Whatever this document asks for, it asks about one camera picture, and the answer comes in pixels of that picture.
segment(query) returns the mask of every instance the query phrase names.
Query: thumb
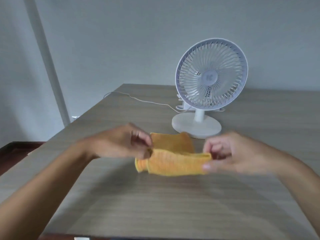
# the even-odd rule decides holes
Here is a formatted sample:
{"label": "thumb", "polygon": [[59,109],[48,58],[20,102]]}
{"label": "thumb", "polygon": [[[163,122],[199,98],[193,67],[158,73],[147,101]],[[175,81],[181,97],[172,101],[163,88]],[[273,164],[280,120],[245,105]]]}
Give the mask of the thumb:
{"label": "thumb", "polygon": [[212,160],[202,165],[202,169],[208,173],[236,172],[236,166],[231,157],[223,160]]}
{"label": "thumb", "polygon": [[147,159],[151,156],[151,149],[147,146],[139,145],[134,146],[131,149],[132,156],[138,158],[138,159]]}

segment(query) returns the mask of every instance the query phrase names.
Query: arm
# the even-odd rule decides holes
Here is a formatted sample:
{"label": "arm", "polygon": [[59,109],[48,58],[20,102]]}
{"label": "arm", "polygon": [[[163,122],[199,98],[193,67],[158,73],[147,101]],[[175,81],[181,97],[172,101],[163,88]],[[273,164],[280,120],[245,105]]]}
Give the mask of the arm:
{"label": "arm", "polygon": [[149,157],[151,146],[151,137],[132,124],[78,141],[0,205],[0,239],[36,240],[90,161]]}
{"label": "arm", "polygon": [[320,177],[302,161],[234,132],[208,138],[203,151],[220,159],[203,166],[212,173],[275,174],[320,236]]}

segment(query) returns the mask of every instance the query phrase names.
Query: person's left arm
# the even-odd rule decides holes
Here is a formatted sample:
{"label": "person's left arm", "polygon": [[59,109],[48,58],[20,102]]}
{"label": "person's left arm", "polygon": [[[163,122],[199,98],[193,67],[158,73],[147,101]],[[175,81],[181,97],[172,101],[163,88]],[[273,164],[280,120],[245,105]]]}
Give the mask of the person's left arm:
{"label": "person's left arm", "polygon": [[1,240],[36,240],[85,167],[98,157],[150,157],[152,140],[133,124],[103,131],[70,146],[0,204]]}

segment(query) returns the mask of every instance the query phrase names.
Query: fan stand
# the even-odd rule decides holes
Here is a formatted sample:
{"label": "fan stand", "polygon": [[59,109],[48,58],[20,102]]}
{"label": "fan stand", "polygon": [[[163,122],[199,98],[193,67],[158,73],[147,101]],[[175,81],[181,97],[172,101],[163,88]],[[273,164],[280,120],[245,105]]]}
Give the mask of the fan stand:
{"label": "fan stand", "polygon": [[192,138],[205,139],[218,135],[221,124],[214,118],[205,115],[202,109],[195,113],[179,113],[172,118],[172,127],[179,133],[187,132]]}

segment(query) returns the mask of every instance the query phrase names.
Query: person's left hand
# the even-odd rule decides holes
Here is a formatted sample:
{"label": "person's left hand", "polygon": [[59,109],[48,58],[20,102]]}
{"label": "person's left hand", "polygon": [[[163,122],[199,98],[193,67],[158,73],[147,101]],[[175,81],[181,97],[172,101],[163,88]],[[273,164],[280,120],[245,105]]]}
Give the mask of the person's left hand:
{"label": "person's left hand", "polygon": [[150,157],[153,147],[149,133],[132,123],[84,138],[78,142],[89,156],[98,157]]}

